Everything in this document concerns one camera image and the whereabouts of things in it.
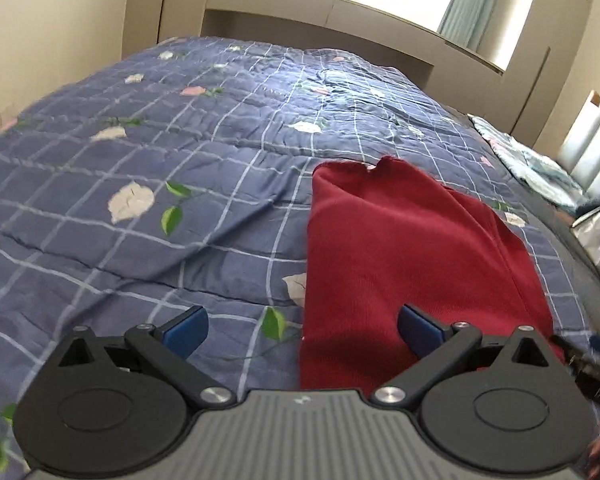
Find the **light floral pillow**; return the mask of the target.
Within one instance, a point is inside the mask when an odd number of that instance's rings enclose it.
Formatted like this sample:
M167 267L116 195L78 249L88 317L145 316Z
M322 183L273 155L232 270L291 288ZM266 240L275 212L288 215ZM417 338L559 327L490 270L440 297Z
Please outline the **light floral pillow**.
M482 117L469 114L468 118L516 180L554 206L570 214L576 212L585 199L583 188L557 162L501 132Z

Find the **teal curtain right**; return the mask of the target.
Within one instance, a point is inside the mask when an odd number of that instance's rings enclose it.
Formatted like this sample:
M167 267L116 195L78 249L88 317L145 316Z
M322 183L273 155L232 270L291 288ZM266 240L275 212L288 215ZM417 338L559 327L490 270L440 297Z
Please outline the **teal curtain right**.
M486 32L496 0L450 0L438 34L468 50L477 50Z

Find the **beige tall cabinet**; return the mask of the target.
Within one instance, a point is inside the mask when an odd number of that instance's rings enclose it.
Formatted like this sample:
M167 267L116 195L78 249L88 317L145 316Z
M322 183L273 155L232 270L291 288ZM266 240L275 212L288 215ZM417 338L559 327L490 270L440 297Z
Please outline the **beige tall cabinet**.
M506 70L471 113L532 146L566 82L592 0L531 0Z
M207 0L126 0L122 55L201 34Z

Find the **beige tall cabinet left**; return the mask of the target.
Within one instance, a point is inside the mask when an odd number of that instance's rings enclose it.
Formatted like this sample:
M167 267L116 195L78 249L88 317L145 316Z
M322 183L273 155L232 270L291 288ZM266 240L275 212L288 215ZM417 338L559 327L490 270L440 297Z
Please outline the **beige tall cabinet left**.
M201 34L207 0L126 0L122 55Z

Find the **beige tall cabinet right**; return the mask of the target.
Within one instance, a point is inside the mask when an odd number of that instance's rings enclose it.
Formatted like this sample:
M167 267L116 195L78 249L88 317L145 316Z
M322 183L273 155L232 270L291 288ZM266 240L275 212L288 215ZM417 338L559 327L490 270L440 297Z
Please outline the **beige tall cabinet right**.
M531 0L506 70L471 113L532 146L566 82L592 0Z

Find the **beige bed headboard shelf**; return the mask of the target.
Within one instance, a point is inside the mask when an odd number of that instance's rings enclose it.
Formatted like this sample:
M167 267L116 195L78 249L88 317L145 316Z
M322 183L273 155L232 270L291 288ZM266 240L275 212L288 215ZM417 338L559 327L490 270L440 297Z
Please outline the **beige bed headboard shelf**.
M351 0L207 0L202 30L298 49L335 48L392 65L425 88L445 62L501 77L493 63L429 29Z

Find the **dark red knit sweater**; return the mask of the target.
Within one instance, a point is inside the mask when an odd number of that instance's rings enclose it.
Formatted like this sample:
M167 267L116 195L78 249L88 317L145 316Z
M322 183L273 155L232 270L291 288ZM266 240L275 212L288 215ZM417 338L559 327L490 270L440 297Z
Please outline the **dark red knit sweater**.
M371 393L413 365L404 306L490 335L554 332L524 242L488 205L400 159L324 162L312 176L301 388Z

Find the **blue plaid floral quilt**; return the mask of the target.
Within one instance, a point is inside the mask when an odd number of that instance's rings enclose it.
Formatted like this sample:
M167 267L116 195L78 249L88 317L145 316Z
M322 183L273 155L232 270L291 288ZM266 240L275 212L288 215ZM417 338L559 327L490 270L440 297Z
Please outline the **blue plaid floral quilt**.
M579 344L600 283L547 203L393 67L221 38L137 53L0 133L0 479L27 465L8 415L60 337L119 336L200 304L193 360L236 392L299 381L313 169L396 156L494 208Z

